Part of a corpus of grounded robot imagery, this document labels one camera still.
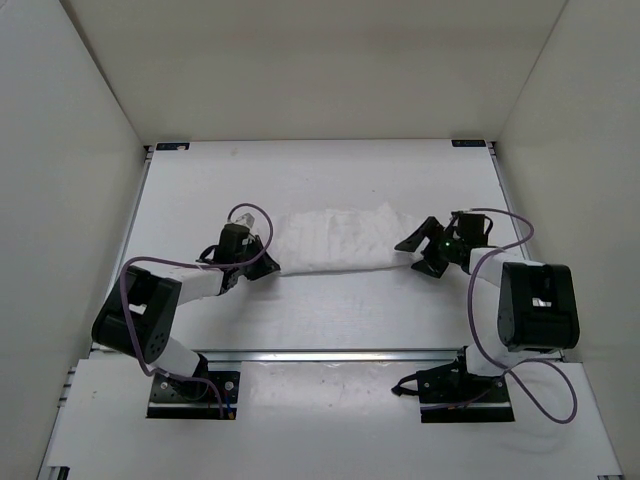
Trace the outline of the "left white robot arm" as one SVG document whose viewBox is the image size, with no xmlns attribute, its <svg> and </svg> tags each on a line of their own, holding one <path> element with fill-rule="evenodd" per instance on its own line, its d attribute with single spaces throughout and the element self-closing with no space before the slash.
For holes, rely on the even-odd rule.
<svg viewBox="0 0 640 480">
<path fill-rule="evenodd" d="M 203 356 L 172 338 L 177 309 L 224 295 L 241 278 L 256 281 L 279 271 L 259 235 L 228 223 L 194 264 L 151 257 L 126 264 L 93 323 L 92 340 L 137 359 L 151 374 L 174 379 L 185 397 L 197 398 L 208 389 L 208 367 Z"/>
</svg>

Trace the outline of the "white pleated skirt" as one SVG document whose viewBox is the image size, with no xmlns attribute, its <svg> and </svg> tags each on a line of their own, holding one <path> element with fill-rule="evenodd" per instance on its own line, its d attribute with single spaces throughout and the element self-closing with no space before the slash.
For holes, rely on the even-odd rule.
<svg viewBox="0 0 640 480">
<path fill-rule="evenodd" d="M 384 203 L 374 210 L 325 209 L 280 215 L 267 253 L 284 276 L 384 270 L 411 264 L 395 246 L 423 223 Z"/>
</svg>

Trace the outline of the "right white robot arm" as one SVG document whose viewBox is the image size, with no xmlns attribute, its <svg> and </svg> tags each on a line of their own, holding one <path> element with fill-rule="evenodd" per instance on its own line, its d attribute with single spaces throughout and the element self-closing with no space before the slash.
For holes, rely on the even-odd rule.
<svg viewBox="0 0 640 480">
<path fill-rule="evenodd" d="M 492 213 L 509 216 L 528 228 L 519 241 L 492 245 Z M 465 365 L 448 376 L 449 391 L 471 400 L 484 388 L 484 377 L 498 377 L 539 355 L 574 348 L 580 337 L 571 270 L 566 265 L 522 259 L 511 251 L 533 237 L 524 217 L 494 208 L 451 213 L 448 224 L 427 219 L 394 247 L 418 253 L 411 268 L 439 279 L 451 265 L 469 275 L 466 307 L 472 344 L 463 351 Z M 481 337 L 474 314 L 475 287 L 483 280 L 498 289 L 495 331 Z"/>
</svg>

